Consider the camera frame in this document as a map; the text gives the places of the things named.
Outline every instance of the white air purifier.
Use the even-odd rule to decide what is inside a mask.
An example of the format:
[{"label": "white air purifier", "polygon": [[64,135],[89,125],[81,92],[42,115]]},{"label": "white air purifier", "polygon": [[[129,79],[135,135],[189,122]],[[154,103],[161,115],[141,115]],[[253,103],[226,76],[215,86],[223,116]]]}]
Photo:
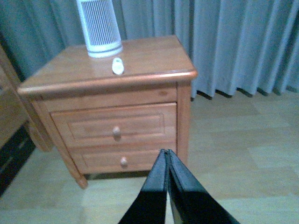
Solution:
[{"label": "white air purifier", "polygon": [[122,51],[112,0],[77,0],[90,57],[109,57]]}]

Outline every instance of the curtain fold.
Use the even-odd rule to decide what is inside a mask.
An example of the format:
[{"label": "curtain fold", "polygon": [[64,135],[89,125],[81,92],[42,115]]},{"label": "curtain fold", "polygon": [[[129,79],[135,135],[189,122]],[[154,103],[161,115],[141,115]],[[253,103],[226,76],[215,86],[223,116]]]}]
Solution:
[{"label": "curtain fold", "polygon": [[[123,40],[176,34],[197,91],[234,95],[299,88],[299,0],[113,0]],[[76,1],[0,0],[0,32],[26,77],[84,44]]]}]

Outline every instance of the bed frame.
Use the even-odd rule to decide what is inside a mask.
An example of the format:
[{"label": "bed frame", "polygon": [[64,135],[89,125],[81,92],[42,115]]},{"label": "bed frame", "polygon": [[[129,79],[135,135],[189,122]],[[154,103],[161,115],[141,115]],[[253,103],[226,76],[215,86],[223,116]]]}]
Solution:
[{"label": "bed frame", "polygon": [[20,83],[0,46],[0,195],[35,146],[45,152],[53,147],[32,105],[18,95]]}]

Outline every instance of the floor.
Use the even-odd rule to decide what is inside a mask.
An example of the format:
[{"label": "floor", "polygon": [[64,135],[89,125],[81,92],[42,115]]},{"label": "floor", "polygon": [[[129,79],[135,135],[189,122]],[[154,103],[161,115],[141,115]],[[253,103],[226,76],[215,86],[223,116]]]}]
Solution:
[{"label": "floor", "polygon": [[[197,96],[191,116],[188,167],[226,210],[243,224],[299,223],[299,93]],[[97,176],[81,190],[56,150],[35,150],[0,198],[0,223],[115,224],[144,180]]]}]

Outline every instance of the wooden nightstand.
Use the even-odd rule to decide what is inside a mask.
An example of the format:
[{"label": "wooden nightstand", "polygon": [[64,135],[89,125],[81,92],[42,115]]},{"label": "wooden nightstand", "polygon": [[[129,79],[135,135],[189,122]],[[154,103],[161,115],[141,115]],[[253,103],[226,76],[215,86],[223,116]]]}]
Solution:
[{"label": "wooden nightstand", "polygon": [[[115,57],[125,72],[112,72]],[[176,36],[123,42],[113,57],[69,47],[20,86],[81,188],[83,174],[150,170],[161,148],[186,164],[190,83]]]}]

